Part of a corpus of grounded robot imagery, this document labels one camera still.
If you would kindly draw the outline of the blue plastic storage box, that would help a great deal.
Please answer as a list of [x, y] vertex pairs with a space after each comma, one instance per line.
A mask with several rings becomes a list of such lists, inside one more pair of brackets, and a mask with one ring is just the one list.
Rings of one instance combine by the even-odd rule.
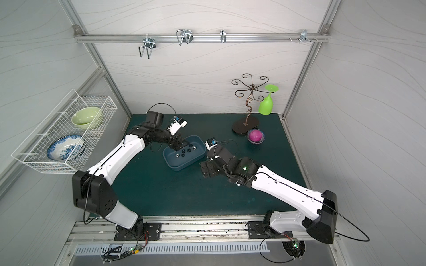
[[206, 156], [207, 148], [199, 136], [192, 135], [185, 140], [189, 144], [178, 151], [169, 147], [163, 150], [163, 158], [173, 171], [181, 171]]

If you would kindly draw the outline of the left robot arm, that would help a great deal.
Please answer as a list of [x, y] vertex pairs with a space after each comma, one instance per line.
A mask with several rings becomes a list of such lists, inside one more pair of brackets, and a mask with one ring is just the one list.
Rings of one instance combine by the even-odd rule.
[[119, 202], [112, 184], [123, 168], [151, 143], [164, 143], [173, 150], [187, 145], [178, 131], [187, 125], [175, 115], [169, 126], [162, 130], [164, 115], [149, 111], [144, 123], [133, 126], [122, 141], [96, 165], [72, 176], [73, 204], [84, 212], [103, 217], [125, 229], [139, 230], [143, 218]]

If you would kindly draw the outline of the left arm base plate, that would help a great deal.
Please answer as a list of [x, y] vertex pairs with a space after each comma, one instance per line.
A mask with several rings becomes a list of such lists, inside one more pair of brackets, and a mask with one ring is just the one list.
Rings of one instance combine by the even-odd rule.
[[120, 225], [116, 226], [115, 241], [144, 240], [158, 241], [162, 231], [161, 223], [137, 222], [134, 227], [127, 229]]

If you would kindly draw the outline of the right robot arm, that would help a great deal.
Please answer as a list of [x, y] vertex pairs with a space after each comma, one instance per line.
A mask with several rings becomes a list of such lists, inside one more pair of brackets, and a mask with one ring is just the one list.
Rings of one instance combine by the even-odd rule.
[[302, 187], [271, 171], [257, 161], [236, 158], [215, 140], [205, 143], [207, 160], [200, 164], [205, 178], [225, 176], [230, 183], [269, 194], [296, 209], [268, 211], [263, 220], [266, 235], [306, 232], [313, 239], [333, 244], [337, 223], [337, 196]]

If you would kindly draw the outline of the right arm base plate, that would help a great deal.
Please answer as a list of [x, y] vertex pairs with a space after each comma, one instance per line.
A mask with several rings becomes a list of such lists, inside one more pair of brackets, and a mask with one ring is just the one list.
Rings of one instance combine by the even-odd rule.
[[248, 221], [244, 226], [244, 230], [248, 232], [249, 239], [287, 239], [294, 237], [292, 231], [279, 233], [272, 229], [270, 226], [264, 225], [261, 221]]

